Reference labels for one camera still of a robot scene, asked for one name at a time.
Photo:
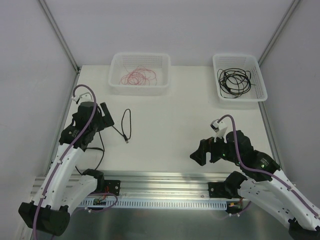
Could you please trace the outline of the black cable gold plug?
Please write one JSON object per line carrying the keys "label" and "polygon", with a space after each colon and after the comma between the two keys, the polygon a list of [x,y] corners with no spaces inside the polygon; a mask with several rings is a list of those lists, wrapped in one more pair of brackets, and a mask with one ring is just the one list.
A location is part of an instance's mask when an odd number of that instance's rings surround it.
{"label": "black cable gold plug", "polygon": [[217,81],[220,94],[225,99],[237,99],[249,93],[255,85],[249,70],[235,67],[218,69]]}

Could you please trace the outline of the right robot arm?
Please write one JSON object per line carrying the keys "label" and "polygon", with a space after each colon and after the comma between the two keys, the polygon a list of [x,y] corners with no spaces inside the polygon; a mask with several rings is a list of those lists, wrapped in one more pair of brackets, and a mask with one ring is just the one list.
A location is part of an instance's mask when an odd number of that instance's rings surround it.
{"label": "right robot arm", "polygon": [[305,199],[289,181],[280,166],[266,153],[255,150],[241,130],[225,137],[202,139],[190,155],[200,166],[225,160],[240,166],[224,182],[210,182],[213,198],[245,198],[259,206],[288,228],[294,240],[320,238],[320,210]]}

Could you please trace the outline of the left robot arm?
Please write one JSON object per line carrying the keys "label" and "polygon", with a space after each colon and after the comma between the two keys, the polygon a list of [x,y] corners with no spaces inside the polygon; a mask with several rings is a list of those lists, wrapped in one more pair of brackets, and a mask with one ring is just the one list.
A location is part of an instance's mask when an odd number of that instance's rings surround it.
{"label": "left robot arm", "polygon": [[91,193],[104,193],[104,174],[97,169],[86,169],[71,189],[67,189],[67,184],[95,134],[113,125],[106,103],[84,101],[78,105],[71,124],[61,132],[55,160],[40,189],[29,203],[21,203],[18,209],[29,228],[61,236],[81,201]]}

